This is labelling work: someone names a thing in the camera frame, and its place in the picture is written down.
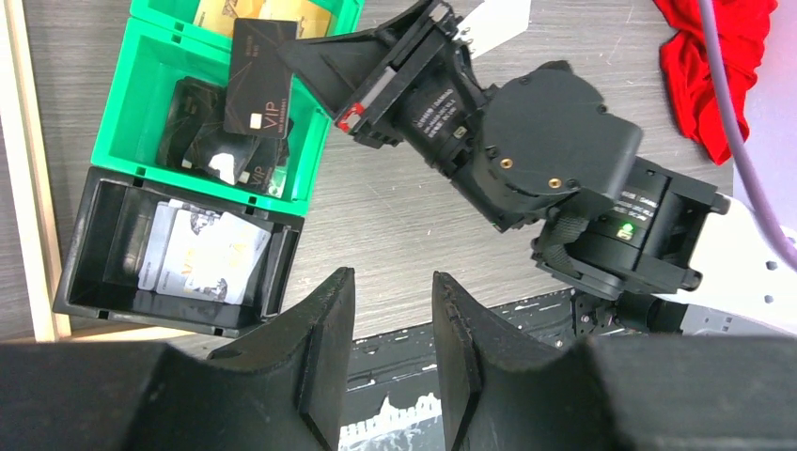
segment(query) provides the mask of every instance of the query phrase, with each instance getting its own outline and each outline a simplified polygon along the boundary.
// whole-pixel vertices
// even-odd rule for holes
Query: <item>wire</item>
[[[727,84],[725,74],[725,63],[722,58],[720,39],[717,33],[717,22],[714,16],[714,5],[711,0],[699,0],[700,17],[703,23],[703,35],[706,39],[706,51],[711,67],[711,80],[714,84],[714,92],[717,95],[717,103],[722,116],[723,129],[730,147],[730,153],[736,161],[739,175],[742,177],[742,184],[750,198],[754,214],[758,220],[758,225],[764,232],[764,236],[780,257],[789,266],[797,271],[797,248],[783,233],[780,222],[764,193],[761,182],[756,174],[756,168],[744,146],[742,132],[739,131],[739,122],[733,109],[733,101],[730,98],[730,88]]]

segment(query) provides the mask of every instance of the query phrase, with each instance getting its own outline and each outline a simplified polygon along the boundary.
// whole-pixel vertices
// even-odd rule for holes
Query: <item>white mounting plate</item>
[[[485,0],[462,20],[456,39],[478,58],[525,31],[530,13],[531,0]]]
[[[709,214],[690,268],[703,280],[695,291],[657,297],[700,305],[797,334],[797,272],[770,247],[753,213],[729,198],[725,215]],[[787,237],[797,233],[783,227]]]

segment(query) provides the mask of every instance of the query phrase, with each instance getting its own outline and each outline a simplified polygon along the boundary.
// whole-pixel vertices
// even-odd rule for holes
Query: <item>red cloth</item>
[[[680,131],[722,164],[731,155],[711,84],[700,7],[697,0],[653,1],[670,26],[679,30],[662,46],[661,65]],[[776,0],[714,0],[731,99],[745,140],[750,129],[744,120],[744,98],[758,79],[754,70],[761,65],[775,8]]]

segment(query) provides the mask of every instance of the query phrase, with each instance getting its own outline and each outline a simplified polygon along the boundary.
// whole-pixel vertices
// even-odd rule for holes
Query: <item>gray wood surface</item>
[[[360,28],[411,3],[368,0]],[[452,4],[464,14],[478,1]],[[59,237],[66,249],[128,5],[26,0],[25,8]],[[501,85],[545,61],[568,59],[598,87],[612,112],[645,130],[642,155],[730,192],[730,165],[711,165],[673,126],[658,66],[659,46],[672,30],[650,0],[535,0],[530,22],[521,36],[475,62],[484,85]],[[5,158],[0,162],[2,339],[31,334],[31,326],[8,169]],[[411,148],[361,148],[333,130],[287,305],[339,266],[356,269],[358,337],[429,321],[435,270],[452,272],[487,305],[549,292],[561,286],[529,260],[529,242],[538,231],[529,227],[499,235]]]

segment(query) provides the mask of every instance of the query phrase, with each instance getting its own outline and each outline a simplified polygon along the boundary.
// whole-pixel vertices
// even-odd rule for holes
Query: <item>black plastic container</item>
[[[246,287],[231,305],[138,289],[158,202],[178,199],[230,212],[270,228],[272,237]],[[304,218],[256,209],[118,172],[91,167],[53,310],[79,317],[237,337],[282,309]]]

